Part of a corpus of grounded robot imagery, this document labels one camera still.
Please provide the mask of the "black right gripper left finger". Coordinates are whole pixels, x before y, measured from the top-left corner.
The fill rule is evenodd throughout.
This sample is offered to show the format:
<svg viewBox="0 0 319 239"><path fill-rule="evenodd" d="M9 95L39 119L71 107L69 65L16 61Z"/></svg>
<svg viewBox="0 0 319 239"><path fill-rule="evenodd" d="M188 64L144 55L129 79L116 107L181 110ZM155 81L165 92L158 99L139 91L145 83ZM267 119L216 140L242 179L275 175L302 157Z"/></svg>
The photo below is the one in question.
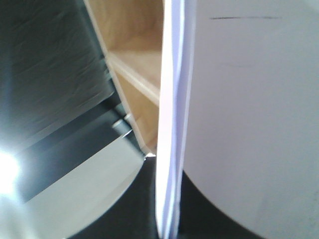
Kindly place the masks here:
<svg viewBox="0 0 319 239"><path fill-rule="evenodd" d="M72 239L157 239L156 158L146 157L136 178L118 201Z"/></svg>

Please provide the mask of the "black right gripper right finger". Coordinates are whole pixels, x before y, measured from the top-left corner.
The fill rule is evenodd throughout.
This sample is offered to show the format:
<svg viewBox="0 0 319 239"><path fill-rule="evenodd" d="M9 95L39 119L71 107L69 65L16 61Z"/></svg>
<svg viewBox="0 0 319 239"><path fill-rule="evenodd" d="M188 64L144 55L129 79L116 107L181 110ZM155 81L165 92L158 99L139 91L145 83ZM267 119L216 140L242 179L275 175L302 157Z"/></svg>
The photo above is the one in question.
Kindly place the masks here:
<svg viewBox="0 0 319 239"><path fill-rule="evenodd" d="M250 239L252 234L213 206L182 174L180 239Z"/></svg>

